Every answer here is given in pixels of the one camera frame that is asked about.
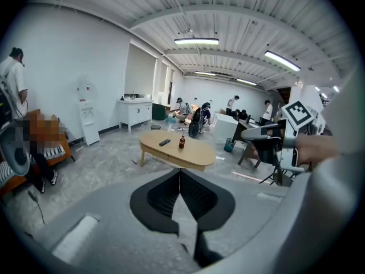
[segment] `wooden coffee table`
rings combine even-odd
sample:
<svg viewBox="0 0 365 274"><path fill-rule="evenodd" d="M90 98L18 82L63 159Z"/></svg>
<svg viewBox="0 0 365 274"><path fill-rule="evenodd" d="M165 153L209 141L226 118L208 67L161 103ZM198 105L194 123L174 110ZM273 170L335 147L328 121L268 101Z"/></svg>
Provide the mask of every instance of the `wooden coffee table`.
<svg viewBox="0 0 365 274"><path fill-rule="evenodd" d="M143 133L140 137L142 157L141 166L144 165L144 153L148 152L158 158L167 160L180 167L194 168L204 171L206 166L214 163L216 154L209 144L190 138L185 135L185 147L179 148L182 133L153 130ZM159 146L163 140L170 139L170 143Z"/></svg>

